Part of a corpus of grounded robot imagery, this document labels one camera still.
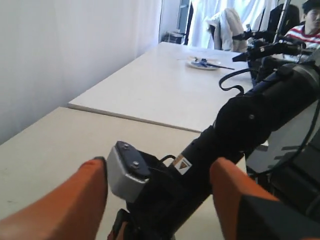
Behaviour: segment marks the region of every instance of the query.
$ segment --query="red and white striped shirt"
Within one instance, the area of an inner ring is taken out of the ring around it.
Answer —
[[[305,25],[295,26],[291,28],[285,35],[303,41],[307,49],[320,48],[320,29],[315,34],[305,34]]]

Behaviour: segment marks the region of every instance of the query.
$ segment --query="table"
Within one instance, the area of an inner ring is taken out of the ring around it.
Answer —
[[[85,161],[107,156],[118,140],[158,158],[178,155],[198,133],[68,108],[58,108],[0,146],[0,219],[53,190]],[[245,162],[238,166],[245,171]],[[124,201],[109,192],[98,240],[107,239]],[[212,198],[176,234],[177,239],[222,240]]]
[[[238,90],[222,91],[219,80],[228,69],[199,70],[186,66],[188,57],[215,59],[236,70],[236,52],[162,42],[69,103],[73,109],[201,132]],[[250,74],[229,79],[224,86],[252,88]]]

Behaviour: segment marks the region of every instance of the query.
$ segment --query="striped shirt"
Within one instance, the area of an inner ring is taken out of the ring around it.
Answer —
[[[319,49],[320,48],[320,29],[315,34],[305,34],[305,25],[299,25],[291,28],[285,35],[286,37],[298,39],[305,43],[307,49]],[[287,60],[296,61],[299,56],[284,57]]]

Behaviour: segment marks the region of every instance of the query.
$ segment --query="white curtain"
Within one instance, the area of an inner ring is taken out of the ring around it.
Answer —
[[[240,16],[243,29],[246,29],[246,24],[250,24],[252,30],[258,30],[265,9],[260,29],[263,31],[268,27],[270,11],[277,6],[277,0],[191,0],[191,2],[193,18],[188,45],[206,49],[212,49],[214,44],[206,19],[214,14],[225,8],[234,8]]]
[[[156,46],[161,6],[0,0],[0,144]]]

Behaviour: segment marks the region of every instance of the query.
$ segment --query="white plate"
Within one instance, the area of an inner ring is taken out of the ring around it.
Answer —
[[[186,61],[186,64],[187,66],[191,67],[191,68],[195,68],[195,69],[201,69],[201,70],[218,70],[220,69],[219,67],[216,67],[216,66],[201,66],[199,65],[199,62],[201,61],[202,57],[195,57],[195,56],[190,56],[188,57],[187,61]],[[221,62],[219,62],[218,60],[216,59],[208,59],[206,58],[207,60],[207,63],[209,64],[214,64],[214,65],[220,65]]]

